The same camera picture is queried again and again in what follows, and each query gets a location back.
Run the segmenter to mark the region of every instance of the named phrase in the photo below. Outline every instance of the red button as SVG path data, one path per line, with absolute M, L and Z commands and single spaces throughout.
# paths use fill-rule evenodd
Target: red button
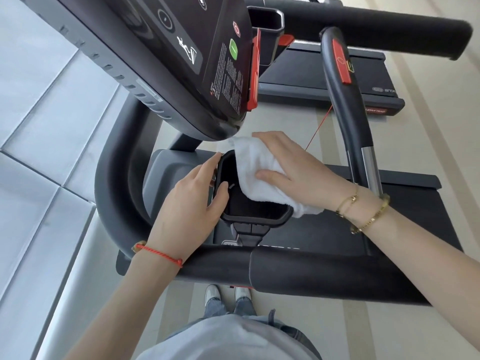
M 351 84 L 352 79 L 350 78 L 347 60 L 345 59 L 345 54 L 343 54 L 342 44 L 340 44 L 337 39 L 333 39 L 333 55 L 335 56 L 336 67 L 340 73 L 340 79 L 342 80 L 342 83 Z

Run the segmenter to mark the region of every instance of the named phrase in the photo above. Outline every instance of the white sneaker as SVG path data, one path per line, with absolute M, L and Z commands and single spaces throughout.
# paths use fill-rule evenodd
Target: white sneaker
M 244 297 L 247 297 L 250 301 L 252 300 L 252 293 L 250 292 L 249 288 L 245 288 L 244 286 L 236 286 L 235 302 L 237 302 L 240 298 Z
M 212 298 L 216 298 L 219 301 L 222 300 L 222 297 L 220 296 L 219 287 L 217 287 L 215 284 L 210 284 L 205 290 L 205 307 L 207 307 L 207 302 Z

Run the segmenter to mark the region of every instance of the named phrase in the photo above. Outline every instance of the warning label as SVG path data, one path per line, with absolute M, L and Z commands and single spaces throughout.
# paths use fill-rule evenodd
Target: warning label
M 228 47 L 222 43 L 215 79 L 210 86 L 210 94 L 218 100 L 220 95 L 230 103 L 231 107 L 240 113 L 242 99 L 243 74 L 237 70 L 232 59 L 227 54 Z

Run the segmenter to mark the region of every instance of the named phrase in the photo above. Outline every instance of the blue jeans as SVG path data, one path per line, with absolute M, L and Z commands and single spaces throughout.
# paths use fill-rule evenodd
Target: blue jeans
M 199 318 L 196 321 L 192 321 L 189 324 L 187 324 L 185 327 L 179 329 L 178 331 L 172 333 L 170 336 L 168 336 L 165 340 L 170 339 L 171 337 L 178 335 L 179 333 L 185 331 L 187 328 L 192 327 L 196 323 L 203 321 L 207 318 L 211 317 L 216 317 L 216 316 L 223 316 L 223 315 L 230 315 L 231 312 L 227 311 L 227 308 L 225 307 L 225 304 L 217 298 L 211 298 L 208 302 L 207 305 L 205 306 L 205 313 L 203 314 L 202 318 Z M 261 322 L 265 325 L 275 327 L 279 329 L 280 331 L 286 333 L 289 335 L 291 338 L 297 340 L 300 344 L 305 346 L 308 350 L 310 350 L 316 357 L 318 357 L 319 360 L 322 360 L 322 357 L 320 356 L 319 352 L 315 348 L 315 346 L 312 344 L 312 342 L 308 339 L 307 336 L 305 336 L 304 333 L 302 333 L 300 330 L 297 330 L 294 327 L 290 327 L 285 325 L 282 321 L 279 321 L 274 318 L 275 316 L 275 310 L 272 309 L 268 316 L 257 316 L 257 312 L 255 311 L 254 304 L 252 301 L 247 298 L 247 297 L 242 297 L 239 300 L 237 300 L 237 303 L 235 305 L 235 310 L 233 311 L 234 315 L 242 316 L 244 318 L 248 318 L 249 320 Z

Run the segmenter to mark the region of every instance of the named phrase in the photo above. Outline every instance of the right hand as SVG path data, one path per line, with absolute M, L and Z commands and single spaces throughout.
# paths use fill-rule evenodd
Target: right hand
M 254 132 L 277 159 L 285 175 L 259 170 L 255 177 L 278 187 L 304 205 L 335 211 L 347 197 L 355 194 L 353 183 L 336 175 L 282 131 Z

